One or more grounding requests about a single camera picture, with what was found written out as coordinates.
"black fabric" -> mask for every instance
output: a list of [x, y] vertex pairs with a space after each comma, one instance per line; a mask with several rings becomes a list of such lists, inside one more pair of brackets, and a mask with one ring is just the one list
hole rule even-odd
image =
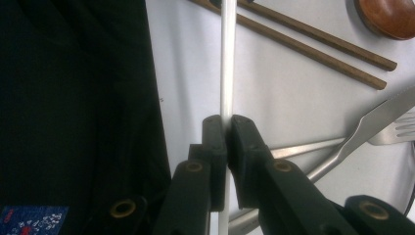
[[170, 172], [145, 1], [0, 1], [0, 206], [69, 206], [61, 234]]

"fork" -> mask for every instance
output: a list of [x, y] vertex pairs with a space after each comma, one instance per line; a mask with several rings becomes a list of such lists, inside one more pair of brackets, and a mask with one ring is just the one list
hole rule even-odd
[[[345, 139], [331, 139], [310, 144], [271, 149], [274, 159], [286, 159], [319, 149], [335, 146]], [[373, 136], [368, 142], [372, 145], [388, 145], [415, 141], [415, 112], [408, 112]]]

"chopstick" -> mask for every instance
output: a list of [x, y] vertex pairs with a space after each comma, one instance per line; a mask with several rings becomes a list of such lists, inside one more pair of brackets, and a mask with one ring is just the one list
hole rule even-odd
[[332, 34], [324, 32], [308, 24], [299, 22], [281, 13], [265, 8], [254, 2], [248, 3], [244, 0], [238, 0], [238, 6], [253, 13], [256, 13], [260, 16], [263, 16], [269, 20], [272, 20], [275, 23], [287, 26], [295, 31], [305, 34], [317, 41], [320, 41], [326, 45], [329, 45], [335, 49], [338, 49], [346, 54], [349, 54], [355, 58], [358, 58], [385, 71], [393, 71], [394, 69], [396, 69], [396, 62], [393, 62], [389, 59], [386, 59], [361, 47], [346, 42], [340, 39], [339, 37], [333, 36]]
[[[191, 0], [191, 2], [196, 3], [210, 11], [213, 11], [220, 15], [220, 10], [212, 6], [208, 0]], [[294, 38], [286, 36], [276, 30], [273, 30], [267, 26], [264, 26], [260, 23], [257, 23], [253, 20], [250, 20], [241, 15], [237, 15], [237, 23], [243, 25], [263, 36], [266, 36], [274, 41], [277, 41], [305, 56], [310, 59], [313, 59], [321, 64], [335, 70], [339, 71], [351, 78], [354, 78], [366, 85], [369, 85], [375, 89], [382, 90], [386, 87], [387, 83], [380, 78], [373, 76], [365, 71], [359, 70], [351, 65], [348, 65], [334, 57], [331, 57], [323, 52], [320, 52], [310, 46], [307, 46], [299, 41], [296, 41]]]

